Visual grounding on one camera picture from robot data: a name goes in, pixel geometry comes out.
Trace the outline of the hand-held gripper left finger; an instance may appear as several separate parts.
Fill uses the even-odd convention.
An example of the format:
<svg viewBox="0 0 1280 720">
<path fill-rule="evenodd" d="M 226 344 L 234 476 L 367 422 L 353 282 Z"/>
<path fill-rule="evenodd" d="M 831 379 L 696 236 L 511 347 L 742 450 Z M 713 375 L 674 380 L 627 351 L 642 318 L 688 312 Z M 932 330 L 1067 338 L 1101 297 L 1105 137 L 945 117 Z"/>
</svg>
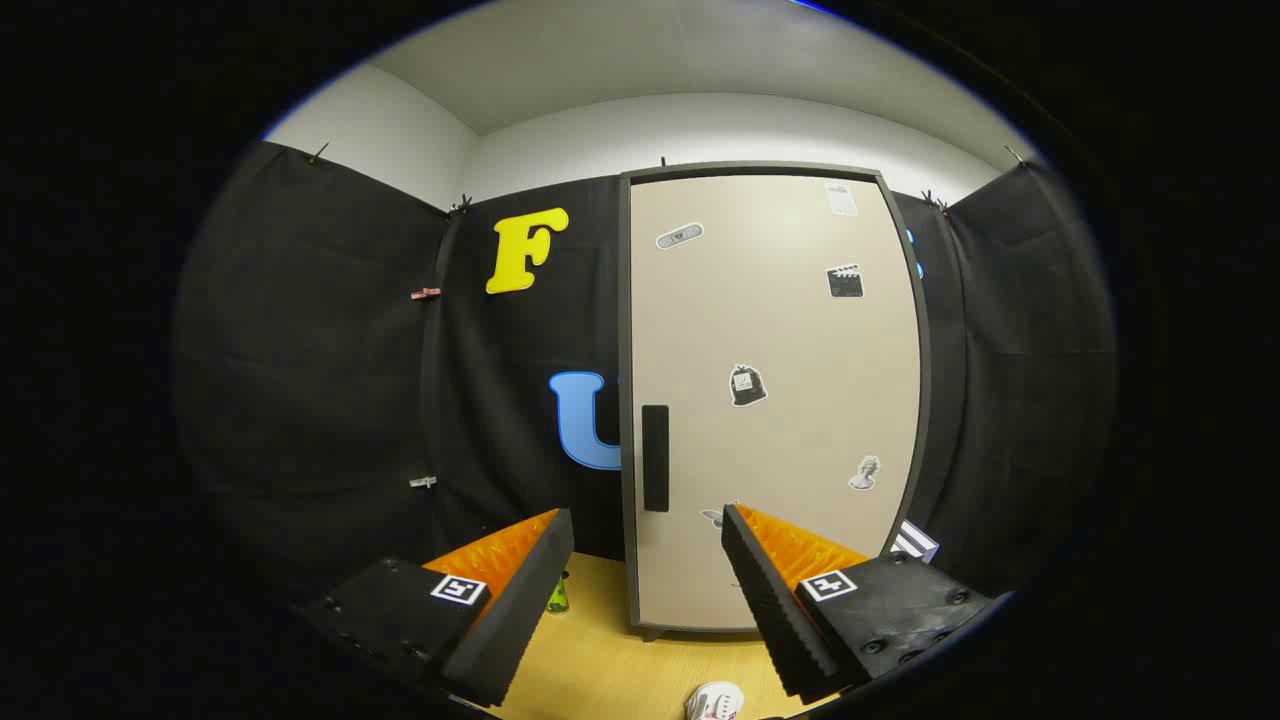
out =
<svg viewBox="0 0 1280 720">
<path fill-rule="evenodd" d="M 572 514 L 552 509 L 429 562 L 380 559 L 298 615 L 402 685 L 497 707 L 572 551 Z"/>
</svg>

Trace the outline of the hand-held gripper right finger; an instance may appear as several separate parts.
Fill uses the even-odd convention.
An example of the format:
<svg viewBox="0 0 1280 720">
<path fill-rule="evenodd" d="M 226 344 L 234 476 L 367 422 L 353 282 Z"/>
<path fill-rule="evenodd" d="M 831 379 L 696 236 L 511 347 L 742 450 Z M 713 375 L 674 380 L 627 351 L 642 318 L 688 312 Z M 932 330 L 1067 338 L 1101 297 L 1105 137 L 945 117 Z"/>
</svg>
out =
<svg viewBox="0 0 1280 720">
<path fill-rule="evenodd" d="M 882 691 L 993 611 L 905 550 L 868 559 L 742 503 L 722 516 L 722 548 L 780 682 L 806 703 Z"/>
</svg>

